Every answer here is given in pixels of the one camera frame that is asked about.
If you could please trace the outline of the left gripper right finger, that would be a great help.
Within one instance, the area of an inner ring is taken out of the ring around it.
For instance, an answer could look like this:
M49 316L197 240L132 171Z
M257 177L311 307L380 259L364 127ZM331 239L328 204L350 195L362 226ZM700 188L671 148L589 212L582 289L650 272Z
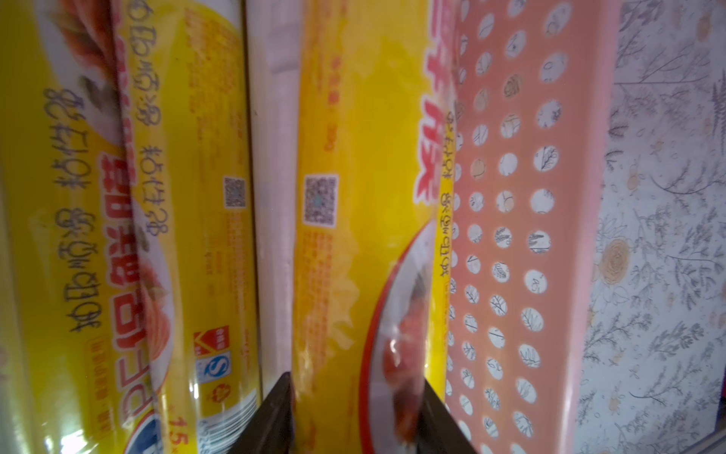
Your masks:
M428 382L423 392L416 446L419 454L476 454Z

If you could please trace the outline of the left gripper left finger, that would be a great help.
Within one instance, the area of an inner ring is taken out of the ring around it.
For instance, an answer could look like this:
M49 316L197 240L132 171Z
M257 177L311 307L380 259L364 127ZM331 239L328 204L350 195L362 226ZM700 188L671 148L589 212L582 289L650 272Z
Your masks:
M288 454L293 441L291 373L283 373L230 454Z

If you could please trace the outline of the yellow wrap roll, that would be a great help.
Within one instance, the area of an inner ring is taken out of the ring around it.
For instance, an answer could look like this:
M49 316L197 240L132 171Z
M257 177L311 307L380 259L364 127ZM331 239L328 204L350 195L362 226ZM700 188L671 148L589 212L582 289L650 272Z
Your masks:
M1 449L160 453L106 1L1 5Z
M261 399L243 5L112 8L164 451L227 453Z
M295 453L416 450L456 9L304 3Z

